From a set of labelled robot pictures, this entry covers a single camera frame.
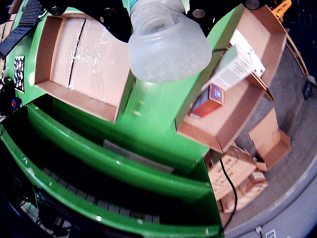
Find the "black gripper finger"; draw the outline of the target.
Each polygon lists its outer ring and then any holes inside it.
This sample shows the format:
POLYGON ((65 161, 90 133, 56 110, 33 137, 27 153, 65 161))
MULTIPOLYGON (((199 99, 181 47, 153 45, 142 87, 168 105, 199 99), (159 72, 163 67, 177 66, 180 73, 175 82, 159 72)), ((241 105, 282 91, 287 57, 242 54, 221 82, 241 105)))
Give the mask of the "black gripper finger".
POLYGON ((191 20, 197 22, 205 37, 227 13, 236 6, 242 4, 249 10, 257 10, 271 0, 190 0, 189 11, 185 14, 191 20))
POLYGON ((132 35, 130 16, 121 0, 42 0, 40 3, 54 16, 73 7, 98 21, 122 42, 127 43, 132 35))

